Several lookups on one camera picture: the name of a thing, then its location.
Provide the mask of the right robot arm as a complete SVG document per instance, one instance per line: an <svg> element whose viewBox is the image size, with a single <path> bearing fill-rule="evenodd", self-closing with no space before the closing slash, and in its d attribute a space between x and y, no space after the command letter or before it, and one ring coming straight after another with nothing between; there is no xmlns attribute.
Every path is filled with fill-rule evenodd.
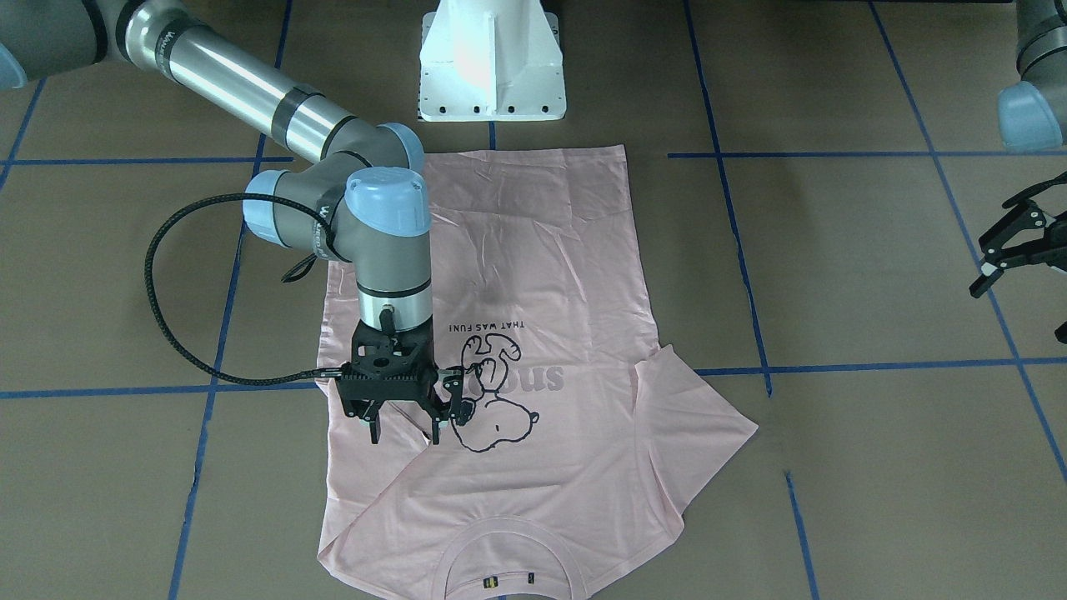
<svg viewBox="0 0 1067 600"><path fill-rule="evenodd" d="M262 385L306 379L335 381L343 414L369 425L388 402L415 402L437 444L444 424L464 425L463 368L441 369L433 356L431 254L423 142L403 124L370 125L298 83L196 19L180 1L4 1L3 88L122 60L160 73L309 161L301 173L259 173L241 193L192 202L153 235L144 282L153 317L171 346L201 372L220 372L175 337L155 290L155 256L163 237L195 210L243 205L245 227L266 242L301 249L306 258L350 263L359 323L349 361L313 372L266 378Z"/></svg>

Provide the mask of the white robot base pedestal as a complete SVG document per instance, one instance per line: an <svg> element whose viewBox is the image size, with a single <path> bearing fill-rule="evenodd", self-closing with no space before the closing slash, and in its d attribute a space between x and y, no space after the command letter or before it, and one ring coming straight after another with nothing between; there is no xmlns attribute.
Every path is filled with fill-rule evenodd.
<svg viewBox="0 0 1067 600"><path fill-rule="evenodd" d="M540 1L441 1L423 16L419 60L426 122L566 117L559 20Z"/></svg>

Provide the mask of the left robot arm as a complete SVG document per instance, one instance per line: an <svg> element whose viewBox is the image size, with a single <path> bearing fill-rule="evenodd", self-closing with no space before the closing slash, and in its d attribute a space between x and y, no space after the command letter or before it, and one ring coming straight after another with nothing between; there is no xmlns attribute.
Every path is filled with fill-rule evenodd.
<svg viewBox="0 0 1067 600"><path fill-rule="evenodd" d="M1018 1L1016 69L1019 82L997 98L999 136L1009 153L1061 148L1066 141L1066 12L1063 1ZM1064 174L1038 181L1005 201L1006 215L980 236L982 297L1005 273L1044 265L1064 271L1064 214L1050 216L1035 198L1064 185Z"/></svg>

